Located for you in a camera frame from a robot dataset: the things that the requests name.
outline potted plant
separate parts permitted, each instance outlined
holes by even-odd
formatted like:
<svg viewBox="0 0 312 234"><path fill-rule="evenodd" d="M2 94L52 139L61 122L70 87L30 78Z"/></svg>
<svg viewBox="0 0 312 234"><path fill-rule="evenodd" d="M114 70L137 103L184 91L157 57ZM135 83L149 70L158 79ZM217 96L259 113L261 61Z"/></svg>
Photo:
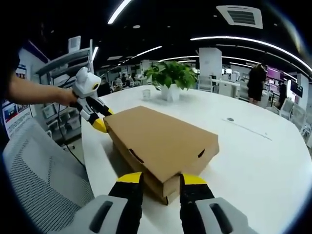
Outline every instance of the potted plant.
<svg viewBox="0 0 312 234"><path fill-rule="evenodd" d="M144 75L147 78L152 77L154 86L160 85L161 96L167 101L178 100L180 89L189 89L197 81L191 67L178 62L161 62L159 66L152 65Z"/></svg>

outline box lid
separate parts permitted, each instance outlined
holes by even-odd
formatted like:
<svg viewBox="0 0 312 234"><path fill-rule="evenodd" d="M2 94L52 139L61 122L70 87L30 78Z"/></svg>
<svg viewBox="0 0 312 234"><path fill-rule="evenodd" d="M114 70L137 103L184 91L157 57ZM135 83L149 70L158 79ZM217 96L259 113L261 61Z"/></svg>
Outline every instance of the box lid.
<svg viewBox="0 0 312 234"><path fill-rule="evenodd" d="M128 150L162 183L218 147L218 136L179 119L138 106L105 118Z"/></svg>

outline round white table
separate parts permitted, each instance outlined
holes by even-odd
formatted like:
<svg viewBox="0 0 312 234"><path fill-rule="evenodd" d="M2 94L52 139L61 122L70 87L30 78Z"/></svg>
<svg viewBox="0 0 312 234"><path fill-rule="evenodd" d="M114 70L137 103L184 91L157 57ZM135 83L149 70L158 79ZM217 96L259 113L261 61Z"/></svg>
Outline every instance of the round white table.
<svg viewBox="0 0 312 234"><path fill-rule="evenodd" d="M151 90L143 101L142 90ZM153 86L140 86L101 98L115 113L139 105L219 135L220 152L201 177L215 197L242 211L260 234L285 231L300 212L312 186L312 162L296 127L282 117L231 97L189 90L174 103ZM82 121L84 161L94 196L108 194L118 176L129 173L108 134ZM143 199L140 234L182 234L177 198L164 206Z"/></svg>

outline black cable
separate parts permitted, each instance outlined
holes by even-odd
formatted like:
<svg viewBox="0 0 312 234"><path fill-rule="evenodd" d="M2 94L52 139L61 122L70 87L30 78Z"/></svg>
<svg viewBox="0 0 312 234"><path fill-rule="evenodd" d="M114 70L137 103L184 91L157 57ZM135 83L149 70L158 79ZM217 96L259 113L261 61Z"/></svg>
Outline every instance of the black cable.
<svg viewBox="0 0 312 234"><path fill-rule="evenodd" d="M66 83L69 81L70 78L71 78L71 77L69 77L69 78L65 81L64 86L66 85ZM68 147L68 144L66 143L66 139L65 139L65 137L64 137L64 135L63 135L63 132L62 132L62 130L61 130L61 128L60 128L60 117L59 117L59 113L60 113L60 104L58 104L58 128L59 128L60 134L62 135L62 138L63 138L63 140L64 140L64 144L65 144L66 148L68 149L68 151L72 154L72 156L74 156L75 159L76 159L84 168L86 168L85 165L84 165L84 164L77 158L77 156L70 150L70 148Z"/></svg>

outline black ceiling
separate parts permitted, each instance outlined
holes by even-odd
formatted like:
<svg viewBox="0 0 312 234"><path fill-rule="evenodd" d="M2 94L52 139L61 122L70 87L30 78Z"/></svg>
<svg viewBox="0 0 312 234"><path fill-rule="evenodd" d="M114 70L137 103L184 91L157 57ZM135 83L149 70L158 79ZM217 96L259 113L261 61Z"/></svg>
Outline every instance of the black ceiling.
<svg viewBox="0 0 312 234"><path fill-rule="evenodd" d="M280 56L312 76L306 67L290 56L259 44L232 39L190 41L191 38L206 36L252 38L279 46L308 63L311 61L312 34L306 22L309 9L302 8L302 4L257 0L132 0L114 24L108 25L110 16L121 2L123 0L88 0L83 3L72 0L49 1L49 5L43 7L39 22L34 26L31 40L48 58L54 59L67 53L67 40L70 37L80 35L82 48L89 45L89 39L93 39L94 46L99 46L95 59L96 69L103 65L116 66L128 56L135 56L157 46L163 47L128 63L135 64L142 59L192 56L196 55L195 51L199 47L216 44L240 45ZM260 9L263 29L229 25L217 11L218 5L245 5ZM298 46L298 40L293 40L294 32L288 31L283 23L287 20L295 25L306 42L305 47ZM134 29L134 25L140 25L140 28ZM263 53L251 49L229 46L219 48L224 56L254 61L260 61L263 57ZM107 58L112 56L123 57L108 61ZM274 56L266 55L264 58L269 65L285 72L297 71Z"/></svg>

